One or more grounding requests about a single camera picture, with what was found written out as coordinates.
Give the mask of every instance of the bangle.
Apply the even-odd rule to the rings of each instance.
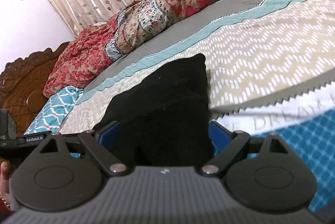
[[[6,205],[6,207],[10,210],[10,205],[7,203],[7,201],[5,200],[3,194],[0,191],[0,199],[2,200],[2,202]]]

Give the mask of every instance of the carved wooden headboard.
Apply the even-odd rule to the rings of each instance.
[[[24,60],[7,63],[0,74],[0,109],[7,109],[16,121],[17,135],[23,135],[47,102],[42,94],[49,74],[68,42],[52,52],[35,52]]]

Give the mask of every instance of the metal rivet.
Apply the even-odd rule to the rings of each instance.
[[[127,170],[127,167],[124,164],[113,164],[109,169],[114,173],[120,173]]]
[[[201,170],[206,174],[215,174],[217,171],[219,171],[219,168],[215,165],[205,165],[201,168]]]

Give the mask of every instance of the red floral pillow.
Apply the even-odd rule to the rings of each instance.
[[[117,16],[114,15],[107,24],[85,28],[76,40],[69,43],[46,82],[43,90],[46,97],[69,85],[86,87],[113,63],[105,46],[116,32]]]

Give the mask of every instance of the blue patterned pillowcase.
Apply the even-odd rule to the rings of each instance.
[[[83,92],[84,89],[67,86],[51,96],[25,134],[47,130],[56,132]]]

